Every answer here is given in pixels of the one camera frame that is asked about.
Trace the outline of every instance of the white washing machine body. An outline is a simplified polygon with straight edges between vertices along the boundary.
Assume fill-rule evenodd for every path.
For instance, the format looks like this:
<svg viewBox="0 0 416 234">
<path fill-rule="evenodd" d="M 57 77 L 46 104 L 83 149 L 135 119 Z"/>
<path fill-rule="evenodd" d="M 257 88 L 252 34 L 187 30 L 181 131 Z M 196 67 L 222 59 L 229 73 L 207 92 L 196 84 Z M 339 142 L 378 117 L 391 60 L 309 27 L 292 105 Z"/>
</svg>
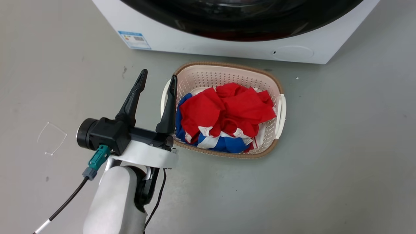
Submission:
<svg viewBox="0 0 416 234">
<path fill-rule="evenodd" d="M 326 64 L 379 0 L 363 0 L 337 20 L 300 35 L 267 41 L 226 41 L 159 23 L 120 0 L 93 0 L 131 49 Z"/>
</svg>

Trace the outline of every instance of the teal connector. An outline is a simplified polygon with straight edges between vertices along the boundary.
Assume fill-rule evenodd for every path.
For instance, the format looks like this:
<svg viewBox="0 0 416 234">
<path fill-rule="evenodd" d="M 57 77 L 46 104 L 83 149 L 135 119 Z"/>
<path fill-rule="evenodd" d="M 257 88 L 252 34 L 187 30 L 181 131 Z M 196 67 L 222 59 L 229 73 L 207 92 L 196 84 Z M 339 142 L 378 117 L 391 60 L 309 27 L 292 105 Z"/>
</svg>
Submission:
<svg viewBox="0 0 416 234">
<path fill-rule="evenodd" d="M 91 160 L 88 163 L 88 167 L 95 169 L 98 171 L 101 165 L 107 161 L 108 157 L 111 155 L 111 151 L 106 145 L 100 145 L 95 152 L 94 156 L 92 156 Z"/>
<path fill-rule="evenodd" d="M 107 161 L 110 155 L 110 148 L 106 145 L 100 145 L 82 175 L 88 177 L 89 180 L 93 180 L 98 173 L 98 169 Z"/>
</svg>

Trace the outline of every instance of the pile of clothes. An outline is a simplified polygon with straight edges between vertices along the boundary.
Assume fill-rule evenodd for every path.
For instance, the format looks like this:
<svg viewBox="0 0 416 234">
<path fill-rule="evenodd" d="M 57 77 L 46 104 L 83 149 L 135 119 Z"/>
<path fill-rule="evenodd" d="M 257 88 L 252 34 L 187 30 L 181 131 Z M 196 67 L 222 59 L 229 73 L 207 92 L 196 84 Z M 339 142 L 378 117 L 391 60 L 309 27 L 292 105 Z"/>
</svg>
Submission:
<svg viewBox="0 0 416 234">
<path fill-rule="evenodd" d="M 198 88 L 176 111 L 176 136 L 187 144 L 220 152 L 241 153 L 258 148 L 264 122 L 276 117 L 267 91 L 236 83 Z"/>
</svg>

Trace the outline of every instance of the laundry basket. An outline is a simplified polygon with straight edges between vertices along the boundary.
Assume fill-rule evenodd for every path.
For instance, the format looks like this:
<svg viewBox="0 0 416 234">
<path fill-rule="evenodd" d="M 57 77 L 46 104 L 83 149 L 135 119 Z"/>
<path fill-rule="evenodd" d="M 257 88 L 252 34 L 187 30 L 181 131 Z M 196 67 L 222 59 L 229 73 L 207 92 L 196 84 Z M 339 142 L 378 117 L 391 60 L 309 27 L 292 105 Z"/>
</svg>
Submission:
<svg viewBox="0 0 416 234">
<path fill-rule="evenodd" d="M 191 62 L 178 68 L 174 74 L 178 77 L 177 104 L 195 88 L 217 87 L 234 82 L 244 87 L 253 87 L 257 92 L 267 90 L 273 100 L 277 115 L 276 118 L 264 123 L 266 128 L 263 144 L 259 148 L 250 150 L 247 153 L 232 154 L 201 149 L 188 145 L 174 136 L 176 145 L 204 154 L 244 159 L 263 157 L 277 145 L 285 125 L 286 99 L 281 84 L 273 75 L 263 70 L 222 62 Z M 170 80 L 167 82 L 162 94 L 161 116 L 167 101 L 169 83 Z"/>
</svg>

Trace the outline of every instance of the brown basket rim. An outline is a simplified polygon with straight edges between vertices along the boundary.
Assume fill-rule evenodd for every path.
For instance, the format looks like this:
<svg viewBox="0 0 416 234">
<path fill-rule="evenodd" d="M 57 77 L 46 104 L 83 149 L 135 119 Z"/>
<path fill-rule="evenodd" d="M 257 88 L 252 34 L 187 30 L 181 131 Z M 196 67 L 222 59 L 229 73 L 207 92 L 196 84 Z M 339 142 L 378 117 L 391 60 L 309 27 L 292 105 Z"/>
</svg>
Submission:
<svg viewBox="0 0 416 234">
<path fill-rule="evenodd" d="M 260 74 L 263 74 L 267 77 L 269 77 L 271 80 L 273 80 L 276 85 L 277 88 L 279 89 L 279 92 L 281 94 L 284 94 L 283 92 L 283 87 L 280 84 L 279 80 L 274 77 L 271 73 L 266 72 L 264 70 L 260 70 L 257 68 L 253 68 L 253 67 L 248 67 L 248 66 L 244 66 L 244 65 L 239 65 L 239 64 L 233 64 L 233 63 L 227 63 L 227 62 L 188 62 L 182 66 L 180 66 L 174 73 L 174 75 L 178 75 L 182 70 L 184 70 L 187 67 L 191 67 L 191 66 L 218 66 L 218 67 L 232 67 L 232 68 L 238 68 L 238 69 L 244 69 L 244 70 L 248 70 L 251 72 L 257 72 Z M 190 149 L 192 151 L 195 152 L 199 152 L 199 153 L 203 153 L 203 154 L 210 154 L 210 155 L 215 155 L 215 156 L 221 156 L 221 157 L 231 157 L 231 158 L 239 158 L 239 159 L 256 159 L 256 158 L 261 158 L 263 156 L 266 156 L 268 153 L 270 153 L 273 148 L 277 145 L 278 140 L 274 139 L 272 144 L 263 152 L 258 153 L 258 154 L 232 154 L 232 153 L 224 153 L 224 152 L 218 152 L 218 151 L 213 151 L 213 150 L 208 150 L 208 149 L 201 149 L 192 145 L 188 145 L 188 144 L 184 144 L 176 139 L 174 139 L 174 142 L 176 145 L 185 148 L 185 149 Z"/>
</svg>

